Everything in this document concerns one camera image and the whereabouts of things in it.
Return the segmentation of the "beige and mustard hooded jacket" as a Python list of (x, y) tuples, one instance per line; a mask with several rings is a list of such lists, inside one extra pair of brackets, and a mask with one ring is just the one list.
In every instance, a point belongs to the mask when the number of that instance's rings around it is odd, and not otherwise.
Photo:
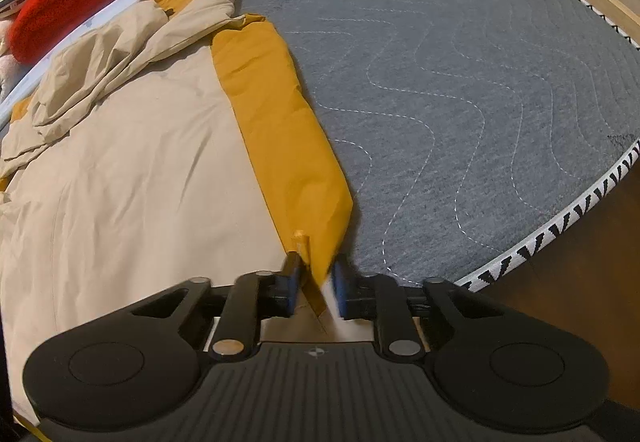
[(235, 0), (141, 0), (55, 55), (1, 143), (13, 407), (43, 341), (194, 276), (326, 287), (352, 194), (285, 41)]

